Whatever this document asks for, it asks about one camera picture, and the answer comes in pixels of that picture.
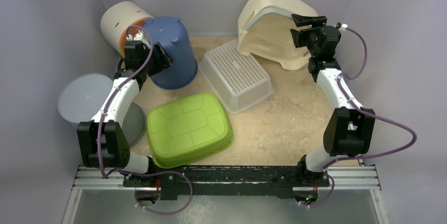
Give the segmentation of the small white perforated basket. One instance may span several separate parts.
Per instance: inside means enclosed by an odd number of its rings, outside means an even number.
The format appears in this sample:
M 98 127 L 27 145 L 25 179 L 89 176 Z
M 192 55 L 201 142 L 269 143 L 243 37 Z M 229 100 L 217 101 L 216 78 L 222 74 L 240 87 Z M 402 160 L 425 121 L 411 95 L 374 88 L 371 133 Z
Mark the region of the small white perforated basket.
M 238 40 L 206 52 L 198 69 L 231 114 L 252 108 L 275 91 L 269 74 L 257 60 L 239 53 Z

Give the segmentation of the large cream laundry basket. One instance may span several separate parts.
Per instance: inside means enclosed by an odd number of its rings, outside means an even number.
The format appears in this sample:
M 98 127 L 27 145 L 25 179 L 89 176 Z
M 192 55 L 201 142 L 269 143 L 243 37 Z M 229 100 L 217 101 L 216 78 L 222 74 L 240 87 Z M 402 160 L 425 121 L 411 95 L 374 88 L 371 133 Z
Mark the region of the large cream laundry basket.
M 306 47 L 294 46 L 292 14 L 318 15 L 301 0 L 248 0 L 238 18 L 238 51 L 277 62 L 285 70 L 306 66 L 310 54 Z

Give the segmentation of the grey plastic bucket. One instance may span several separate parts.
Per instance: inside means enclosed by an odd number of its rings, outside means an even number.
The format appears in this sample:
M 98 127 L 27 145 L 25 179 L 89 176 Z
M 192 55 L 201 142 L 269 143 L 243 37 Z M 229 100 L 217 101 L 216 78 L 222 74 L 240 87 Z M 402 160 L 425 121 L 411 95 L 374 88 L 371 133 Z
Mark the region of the grey plastic bucket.
M 78 77 L 62 91 L 57 104 L 59 114 L 76 129 L 80 122 L 89 121 L 99 111 L 112 86 L 112 79 L 102 74 Z M 143 137 L 145 113 L 136 103 L 130 105 L 122 130 L 130 147 Z

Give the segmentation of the green plastic tray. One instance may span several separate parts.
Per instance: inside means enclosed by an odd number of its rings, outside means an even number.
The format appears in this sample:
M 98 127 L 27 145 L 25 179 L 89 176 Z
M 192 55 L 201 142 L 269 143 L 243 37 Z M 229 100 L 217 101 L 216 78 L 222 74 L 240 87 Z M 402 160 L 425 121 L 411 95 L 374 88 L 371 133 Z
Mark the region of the green plastic tray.
M 147 115 L 147 138 L 154 163 L 170 169 L 229 148 L 234 132 L 217 96 L 205 92 L 153 108 Z

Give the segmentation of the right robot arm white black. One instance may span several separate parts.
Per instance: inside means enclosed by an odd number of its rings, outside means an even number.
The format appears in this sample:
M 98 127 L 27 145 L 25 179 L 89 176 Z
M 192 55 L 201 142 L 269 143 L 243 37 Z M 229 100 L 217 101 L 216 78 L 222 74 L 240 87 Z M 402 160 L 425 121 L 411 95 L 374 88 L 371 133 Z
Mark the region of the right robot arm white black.
M 316 180 L 317 173 L 323 172 L 329 162 L 366 154 L 375 119 L 369 116 L 374 111 L 363 108 L 353 97 L 335 58 L 342 36 L 340 31 L 346 29 L 346 25 L 328 26 L 325 16 L 292 14 L 291 18 L 297 27 L 290 31 L 294 46 L 308 49 L 308 71 L 334 108 L 323 134 L 323 145 L 302 157 L 300 164 L 304 166 L 296 171 L 297 181 L 307 186 Z

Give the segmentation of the blue plastic bucket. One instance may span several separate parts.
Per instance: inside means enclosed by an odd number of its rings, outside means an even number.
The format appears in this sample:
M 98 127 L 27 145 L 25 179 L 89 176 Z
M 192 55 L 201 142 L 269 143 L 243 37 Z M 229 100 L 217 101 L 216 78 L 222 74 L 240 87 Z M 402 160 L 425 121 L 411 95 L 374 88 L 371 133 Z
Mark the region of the blue plastic bucket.
M 187 29 L 180 18 L 173 16 L 147 18 L 144 20 L 143 28 L 173 59 L 171 66 L 151 76 L 154 84 L 166 90 L 175 90 L 191 83 L 197 75 L 198 64 Z

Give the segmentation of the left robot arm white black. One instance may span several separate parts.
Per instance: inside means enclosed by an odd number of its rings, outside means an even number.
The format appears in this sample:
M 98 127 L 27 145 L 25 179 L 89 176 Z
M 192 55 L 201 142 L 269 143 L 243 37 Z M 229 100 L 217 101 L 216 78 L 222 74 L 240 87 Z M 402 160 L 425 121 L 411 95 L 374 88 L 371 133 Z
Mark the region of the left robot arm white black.
M 121 126 L 146 79 L 168 69 L 174 60 L 159 42 L 129 41 L 124 53 L 106 101 L 93 118 L 78 124 L 77 137 L 86 167 L 137 173 L 137 180 L 149 187 L 157 181 L 154 162 L 130 150 Z

